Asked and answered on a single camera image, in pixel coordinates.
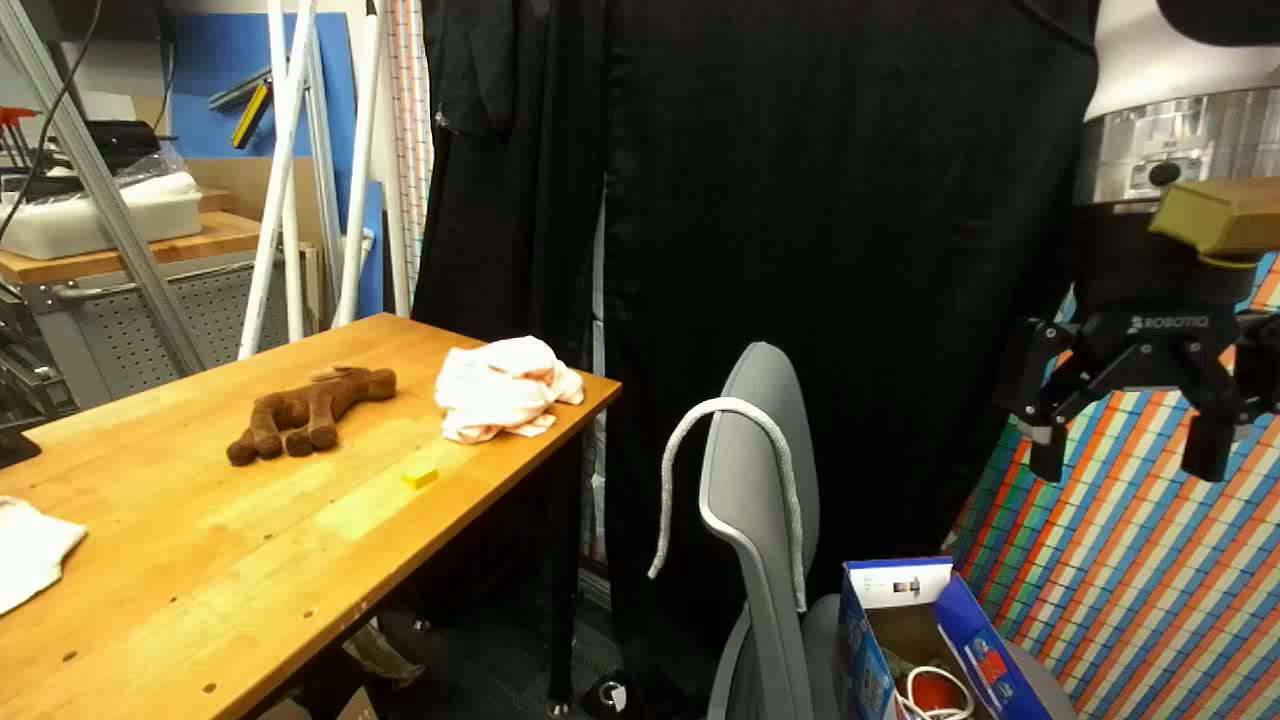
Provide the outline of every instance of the white cloth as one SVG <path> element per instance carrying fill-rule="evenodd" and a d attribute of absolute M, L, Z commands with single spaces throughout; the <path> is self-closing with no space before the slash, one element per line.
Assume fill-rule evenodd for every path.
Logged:
<path fill-rule="evenodd" d="M 448 442 L 538 435 L 557 426 L 552 405 L 579 399 L 582 377 L 537 335 L 450 347 L 434 377 Z"/>
<path fill-rule="evenodd" d="M 58 580 L 67 550 L 82 537 L 81 525 L 34 512 L 24 501 L 0 495 L 0 618 Z"/>

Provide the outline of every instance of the table leg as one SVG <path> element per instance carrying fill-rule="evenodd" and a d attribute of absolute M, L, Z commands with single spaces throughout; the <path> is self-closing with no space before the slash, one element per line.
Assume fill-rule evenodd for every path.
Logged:
<path fill-rule="evenodd" d="M 575 564 L 582 525 L 582 442 L 572 442 L 549 459 L 552 482 L 552 672 L 549 700 L 552 717 L 572 708 L 572 626 L 575 626 Z"/>

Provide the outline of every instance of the colorful striped board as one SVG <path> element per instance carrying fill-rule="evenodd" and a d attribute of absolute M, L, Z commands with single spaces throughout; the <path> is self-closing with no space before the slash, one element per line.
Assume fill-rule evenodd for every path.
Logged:
<path fill-rule="evenodd" d="M 1280 307 L 1280 261 L 1251 307 Z M 957 521 L 993 621 L 1079 717 L 1280 717 L 1280 422 L 1241 429 L 1228 482 L 1179 473 L 1179 394 L 1113 394 L 1070 426 L 1066 469 L 1003 434 Z"/>

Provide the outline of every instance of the cable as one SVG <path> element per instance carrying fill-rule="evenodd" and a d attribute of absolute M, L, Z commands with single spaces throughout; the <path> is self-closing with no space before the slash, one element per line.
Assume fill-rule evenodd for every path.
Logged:
<path fill-rule="evenodd" d="M 58 109 L 58 104 L 67 101 L 67 91 L 73 91 L 76 73 L 81 73 L 82 55 L 87 55 L 87 50 L 90 50 L 90 42 L 94 42 L 94 26 L 100 26 L 100 22 L 105 22 L 105 0 L 90 0 L 90 16 L 87 16 L 87 27 L 82 27 L 82 37 L 81 37 L 81 52 L 76 52 L 76 59 L 73 59 L 73 69 L 67 69 L 62 84 L 56 89 L 56 97 L 50 97 L 50 104 L 49 104 L 45 120 L 41 120 L 34 151 L 33 151 L 33 168 L 29 168 L 24 188 L 20 188 L 20 191 L 17 191 L 17 202 L 7 204 L 7 218 L 0 222 L 0 241 L 3 241 L 7 226 L 13 226 L 13 218 L 20 214 L 20 204 L 29 202 L 29 191 L 34 188 L 34 178 L 45 178 L 45 166 L 41 166 L 34 157 L 41 157 L 41 151 L 45 151 L 45 145 L 49 145 L 50 116 L 56 116 L 56 109 Z"/>
<path fill-rule="evenodd" d="M 151 116 L 151 132 L 165 137 L 161 128 L 166 120 L 172 66 L 176 66 L 176 55 L 172 55 L 176 27 L 172 27 L 165 3 L 155 3 L 155 27 L 161 27 L 161 109 Z"/>
<path fill-rule="evenodd" d="M 667 446 L 662 446 L 662 473 L 658 473 L 658 531 L 654 531 L 654 550 L 650 550 L 650 564 L 647 564 L 647 580 L 654 580 L 654 572 L 667 560 L 667 546 L 671 546 L 671 485 L 677 485 L 677 452 L 684 446 L 684 435 L 692 434 L 692 426 L 698 426 L 705 416 L 718 416 L 718 414 L 734 414 L 747 416 L 774 452 L 774 469 L 782 476 L 782 495 L 786 495 L 786 531 L 793 531 L 793 586 L 797 586 L 797 612 L 807 612 L 807 594 L 803 594 L 803 512 L 800 512 L 800 482 L 797 482 L 797 459 L 793 459 L 793 446 L 782 435 L 782 429 L 755 405 L 738 399 L 738 396 L 711 396 L 692 405 L 678 426 L 671 429 Z"/>

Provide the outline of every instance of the black cloth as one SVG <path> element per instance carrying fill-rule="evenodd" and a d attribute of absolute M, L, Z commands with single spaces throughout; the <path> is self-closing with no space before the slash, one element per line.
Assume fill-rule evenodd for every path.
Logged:
<path fill-rule="evenodd" d="M 1277 0 L 1161 0 L 1161 12 L 1201 43 L 1280 43 Z"/>
<path fill-rule="evenodd" d="M 605 0 L 427 0 L 432 202 L 416 320 L 575 361 L 605 183 Z"/>
<path fill-rule="evenodd" d="M 755 335 L 807 394 L 816 589 L 847 558 L 938 550 L 1000 429 L 1003 328 L 1052 278 L 1091 22 L 1091 0 L 613 3 L 607 568 L 626 672 L 705 692 L 738 607 L 692 459 L 658 586 L 644 564 L 662 435 Z"/>

